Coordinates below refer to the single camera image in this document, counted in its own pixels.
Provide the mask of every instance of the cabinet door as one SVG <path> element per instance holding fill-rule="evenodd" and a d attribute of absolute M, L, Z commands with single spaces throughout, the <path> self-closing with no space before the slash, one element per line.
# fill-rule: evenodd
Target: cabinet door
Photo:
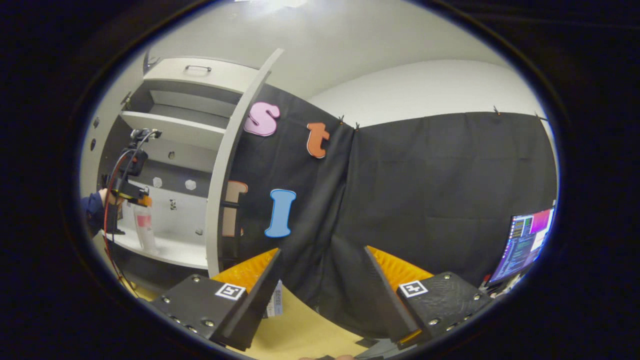
<path fill-rule="evenodd" d="M 125 105 L 128 95 L 138 89 L 143 79 L 144 53 L 137 54 L 133 61 L 126 65 L 122 73 L 103 89 L 102 99 L 99 100 L 91 117 L 86 119 L 86 134 L 80 157 L 80 196 L 89 196 L 96 191 L 98 166 L 104 143 L 107 140 L 111 126 L 115 122 L 120 110 Z M 97 127 L 93 126 L 95 119 L 99 119 Z"/>
<path fill-rule="evenodd" d="M 227 168 L 229 159 L 233 156 L 235 148 L 237 147 L 239 135 L 241 134 L 241 126 L 249 114 L 249 106 L 271 73 L 271 66 L 273 66 L 274 62 L 276 62 L 283 52 L 284 50 L 282 49 L 274 51 L 250 81 L 249 86 L 242 94 L 240 101 L 238 101 L 229 119 L 229 123 L 225 129 L 225 135 L 218 148 L 216 160 L 213 165 L 211 182 L 209 183 L 209 198 L 207 199 L 207 214 L 205 218 L 207 268 L 209 269 L 210 277 L 214 277 L 220 272 L 218 266 L 218 235 L 221 234 L 222 224 L 219 223 L 219 215 L 221 213 L 220 210 L 223 208 L 221 205 L 222 199 L 224 199 L 223 193 L 225 196 L 227 193 L 226 182 L 228 181 Z"/>

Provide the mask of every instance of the blue sleeve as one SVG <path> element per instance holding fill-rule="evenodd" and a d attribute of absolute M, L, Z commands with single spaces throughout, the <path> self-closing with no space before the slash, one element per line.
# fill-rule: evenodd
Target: blue sleeve
<path fill-rule="evenodd" d="M 96 235 L 104 225 L 104 207 L 100 193 L 95 192 L 90 196 L 80 200 L 82 209 L 86 215 L 86 221 L 92 230 L 92 235 Z"/>

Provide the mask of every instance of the blue letter i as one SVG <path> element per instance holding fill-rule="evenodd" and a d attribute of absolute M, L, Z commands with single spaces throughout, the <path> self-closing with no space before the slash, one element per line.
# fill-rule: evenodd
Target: blue letter i
<path fill-rule="evenodd" d="M 269 229 L 264 231 L 264 234 L 270 238 L 282 238 L 291 234 L 287 224 L 289 223 L 291 203 L 296 199 L 296 193 L 290 190 L 273 189 L 271 198 L 273 199 L 271 225 L 269 225 Z"/>

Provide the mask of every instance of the drawer handle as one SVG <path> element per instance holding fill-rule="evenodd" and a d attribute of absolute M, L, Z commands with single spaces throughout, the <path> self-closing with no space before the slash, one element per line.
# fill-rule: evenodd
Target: drawer handle
<path fill-rule="evenodd" d="M 187 65 L 184 67 L 184 71 L 189 70 L 190 67 L 201 67 L 203 69 L 207 69 L 207 72 L 211 72 L 211 68 L 208 66 L 200 66 L 200 65 Z"/>

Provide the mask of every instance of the person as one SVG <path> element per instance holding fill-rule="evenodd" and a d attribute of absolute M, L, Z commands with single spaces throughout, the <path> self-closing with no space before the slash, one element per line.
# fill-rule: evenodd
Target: person
<path fill-rule="evenodd" d="M 104 227 L 104 209 L 106 207 L 107 189 L 103 188 L 87 197 L 80 199 L 80 205 L 85 213 L 91 236 L 95 236 Z M 109 196 L 109 206 L 120 208 L 124 198 Z"/>

